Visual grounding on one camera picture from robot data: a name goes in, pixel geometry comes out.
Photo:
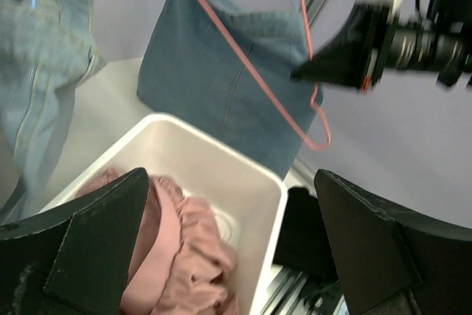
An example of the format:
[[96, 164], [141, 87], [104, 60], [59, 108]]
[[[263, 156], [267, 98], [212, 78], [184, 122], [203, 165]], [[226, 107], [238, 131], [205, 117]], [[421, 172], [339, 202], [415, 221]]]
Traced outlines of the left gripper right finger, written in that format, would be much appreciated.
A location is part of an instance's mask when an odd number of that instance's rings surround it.
[[350, 314], [471, 313], [471, 229], [329, 170], [313, 183]]

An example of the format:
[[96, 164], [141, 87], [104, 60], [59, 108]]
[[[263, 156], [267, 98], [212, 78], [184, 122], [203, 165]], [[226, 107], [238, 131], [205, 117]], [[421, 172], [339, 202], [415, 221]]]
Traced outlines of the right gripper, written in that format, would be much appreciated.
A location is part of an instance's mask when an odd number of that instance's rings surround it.
[[370, 91], [384, 73], [392, 36], [390, 6], [356, 3], [339, 32], [291, 79]]

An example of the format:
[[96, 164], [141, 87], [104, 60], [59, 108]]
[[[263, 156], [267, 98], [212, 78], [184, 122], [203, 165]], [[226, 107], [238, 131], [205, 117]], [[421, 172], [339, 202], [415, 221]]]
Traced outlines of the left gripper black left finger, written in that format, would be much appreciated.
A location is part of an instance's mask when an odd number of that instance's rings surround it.
[[136, 168], [1, 226], [1, 313], [118, 314], [148, 186]]

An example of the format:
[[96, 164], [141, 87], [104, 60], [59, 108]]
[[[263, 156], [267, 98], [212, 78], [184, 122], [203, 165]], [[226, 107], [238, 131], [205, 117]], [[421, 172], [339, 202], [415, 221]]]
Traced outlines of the black skirt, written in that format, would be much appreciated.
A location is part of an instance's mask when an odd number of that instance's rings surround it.
[[323, 283], [339, 279], [318, 199], [304, 187], [288, 190], [273, 263]]

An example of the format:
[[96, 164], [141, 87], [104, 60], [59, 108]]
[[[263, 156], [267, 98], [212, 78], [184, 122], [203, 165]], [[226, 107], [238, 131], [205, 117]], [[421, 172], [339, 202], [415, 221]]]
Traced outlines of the pink skirt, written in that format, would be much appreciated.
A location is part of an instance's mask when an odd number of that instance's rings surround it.
[[121, 314], [238, 314], [226, 284], [237, 252], [208, 202], [186, 197], [168, 176], [150, 176], [122, 295]]

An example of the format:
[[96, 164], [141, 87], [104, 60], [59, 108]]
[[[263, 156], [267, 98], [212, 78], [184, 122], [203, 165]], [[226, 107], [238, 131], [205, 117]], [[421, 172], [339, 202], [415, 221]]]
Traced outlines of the light blue denim skirt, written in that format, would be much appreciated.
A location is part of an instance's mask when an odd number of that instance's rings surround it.
[[62, 153], [76, 88], [105, 65], [92, 13], [93, 0], [1, 0], [1, 130], [19, 174], [4, 224], [31, 215]]

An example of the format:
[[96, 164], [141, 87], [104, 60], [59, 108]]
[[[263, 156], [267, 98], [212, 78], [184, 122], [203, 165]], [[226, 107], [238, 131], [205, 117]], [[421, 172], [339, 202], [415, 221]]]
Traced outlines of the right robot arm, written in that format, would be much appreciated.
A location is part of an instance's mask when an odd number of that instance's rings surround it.
[[471, 0], [358, 1], [337, 35], [291, 79], [359, 91], [385, 69], [431, 72], [444, 87], [471, 72]]

